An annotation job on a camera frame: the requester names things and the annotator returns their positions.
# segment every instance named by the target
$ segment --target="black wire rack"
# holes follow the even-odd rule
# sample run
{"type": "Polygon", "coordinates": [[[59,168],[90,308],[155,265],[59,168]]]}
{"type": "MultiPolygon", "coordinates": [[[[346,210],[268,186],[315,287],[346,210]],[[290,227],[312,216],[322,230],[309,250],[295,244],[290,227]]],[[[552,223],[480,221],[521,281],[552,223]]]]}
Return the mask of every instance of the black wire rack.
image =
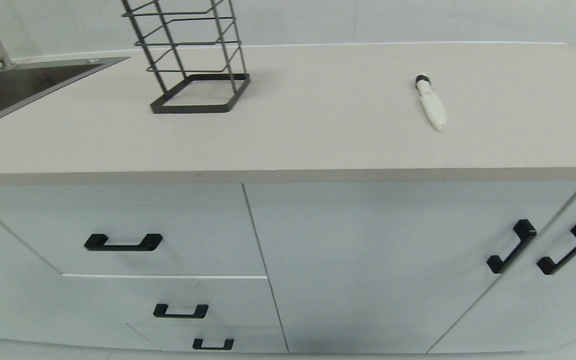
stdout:
{"type": "Polygon", "coordinates": [[[201,1],[206,1],[205,6],[208,8],[198,11],[164,11],[162,9],[161,3],[165,3],[165,0],[152,0],[137,7],[131,7],[129,1],[130,0],[121,0],[126,11],[121,16],[130,20],[130,23],[134,28],[134,32],[137,34],[138,39],[134,45],[143,49],[143,52],[146,55],[146,59],[148,60],[148,63],[150,63],[150,66],[148,66],[146,71],[154,73],[155,78],[157,78],[157,82],[163,92],[162,96],[150,104],[152,112],[154,112],[154,114],[199,114],[225,113],[231,111],[231,109],[233,109],[234,105],[237,103],[237,100],[239,100],[240,96],[242,96],[242,93],[250,83],[250,75],[246,69],[246,63],[244,61],[242,50],[242,41],[240,39],[240,32],[237,28],[237,19],[233,9],[233,0],[193,0],[192,3],[195,4],[201,1]],[[229,16],[219,15],[219,11],[221,9],[220,5],[222,3],[227,3],[229,11],[226,12],[229,12],[229,16]],[[142,32],[142,28],[139,25],[138,19],[146,18],[157,19],[157,23],[159,25],[156,26],[153,30],[144,34],[144,32],[142,32]],[[214,21],[217,38],[214,41],[174,41],[173,34],[170,29],[171,25],[176,22],[192,21],[214,21]],[[148,41],[149,39],[153,39],[155,36],[162,35],[162,32],[165,34],[164,41],[148,41]],[[228,34],[228,32],[234,32],[235,39],[226,40],[226,34],[228,34]],[[189,70],[185,68],[181,55],[184,49],[178,47],[201,46],[219,46],[225,59],[225,65],[223,68],[207,70],[189,70]],[[153,51],[151,51],[151,48],[153,47],[156,47],[154,50],[159,50],[158,48],[162,47],[167,49],[162,53],[162,55],[159,55],[155,58],[153,56],[153,51]],[[174,62],[178,68],[160,68],[158,64],[170,53],[174,55],[174,62]],[[233,59],[235,59],[237,54],[240,57],[240,66],[243,69],[243,72],[240,73],[233,72],[233,59]],[[167,88],[162,77],[162,74],[164,73],[181,74],[183,80],[171,88],[167,88]],[[181,91],[183,91],[183,89],[187,88],[188,85],[190,85],[192,82],[212,81],[230,82],[232,96],[228,102],[224,104],[167,105],[169,100],[178,95],[181,91]]]}

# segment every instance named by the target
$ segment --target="white countertop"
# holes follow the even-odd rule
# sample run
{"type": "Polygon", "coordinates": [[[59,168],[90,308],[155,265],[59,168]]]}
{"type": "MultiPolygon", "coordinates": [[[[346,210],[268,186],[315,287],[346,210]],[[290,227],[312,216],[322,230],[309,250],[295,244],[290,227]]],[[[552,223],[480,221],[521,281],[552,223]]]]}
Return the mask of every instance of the white countertop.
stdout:
{"type": "MultiPolygon", "coordinates": [[[[222,59],[210,49],[183,54],[222,59]]],[[[131,59],[0,119],[0,183],[576,180],[574,47],[400,43],[244,54],[252,82],[222,114],[153,114],[161,91],[142,51],[109,54],[131,59]],[[419,104],[420,71],[446,107],[442,133],[419,104]]]]}

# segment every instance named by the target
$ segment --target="stainless steel sink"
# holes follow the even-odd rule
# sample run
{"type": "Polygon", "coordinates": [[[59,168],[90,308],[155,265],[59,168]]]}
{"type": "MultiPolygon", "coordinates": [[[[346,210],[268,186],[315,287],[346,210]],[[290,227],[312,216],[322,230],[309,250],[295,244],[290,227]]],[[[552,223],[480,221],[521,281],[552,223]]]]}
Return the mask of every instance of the stainless steel sink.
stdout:
{"type": "Polygon", "coordinates": [[[128,57],[19,64],[12,70],[0,68],[0,118],[125,59],[128,57]]]}

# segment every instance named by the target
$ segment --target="drawer handle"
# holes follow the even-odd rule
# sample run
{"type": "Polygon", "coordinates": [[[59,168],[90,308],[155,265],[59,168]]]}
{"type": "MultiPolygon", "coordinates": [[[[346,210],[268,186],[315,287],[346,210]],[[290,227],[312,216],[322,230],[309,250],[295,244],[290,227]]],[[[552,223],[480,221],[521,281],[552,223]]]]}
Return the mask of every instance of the drawer handle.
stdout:
{"type": "Polygon", "coordinates": [[[233,350],[233,344],[235,344],[234,339],[226,339],[223,342],[223,347],[203,347],[204,339],[194,339],[192,342],[192,348],[194,350],[233,350]]]}
{"type": "Polygon", "coordinates": [[[208,305],[197,305],[194,314],[190,315],[167,314],[166,310],[168,310],[168,305],[166,303],[158,303],[152,314],[156,318],[203,319],[206,317],[206,313],[208,312],[208,305]]]}
{"type": "Polygon", "coordinates": [[[89,251],[153,251],[160,246],[162,235],[147,234],[139,244],[105,244],[108,237],[104,234],[92,234],[84,246],[89,251]]]}
{"type": "MultiPolygon", "coordinates": [[[[572,233],[572,235],[576,238],[576,225],[570,229],[570,233],[572,233]]],[[[566,265],[570,260],[572,260],[572,258],[574,258],[575,255],[576,255],[576,246],[572,250],[570,250],[570,252],[567,253],[567,255],[564,256],[564,258],[560,260],[560,262],[555,263],[550,256],[544,256],[537,262],[537,266],[539,267],[539,269],[541,269],[541,271],[544,274],[553,275],[561,268],[563,268],[563,266],[566,265]]]]}
{"type": "Polygon", "coordinates": [[[535,230],[535,227],[533,227],[533,224],[530,223],[528,219],[517,221],[512,230],[517,234],[517,237],[519,237],[519,244],[505,260],[502,260],[498,255],[492,255],[486,262],[490,270],[495,274],[502,274],[537,236],[537,230],[535,230]]]}

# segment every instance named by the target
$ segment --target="countertop edge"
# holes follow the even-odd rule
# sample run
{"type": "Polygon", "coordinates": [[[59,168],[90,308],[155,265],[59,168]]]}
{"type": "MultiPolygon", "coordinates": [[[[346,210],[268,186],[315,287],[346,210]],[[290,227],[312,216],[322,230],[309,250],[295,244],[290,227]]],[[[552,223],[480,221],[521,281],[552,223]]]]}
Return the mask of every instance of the countertop edge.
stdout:
{"type": "Polygon", "coordinates": [[[576,180],[576,167],[135,171],[0,174],[0,185],[145,185],[165,183],[480,182],[567,180],[576,180]]]}

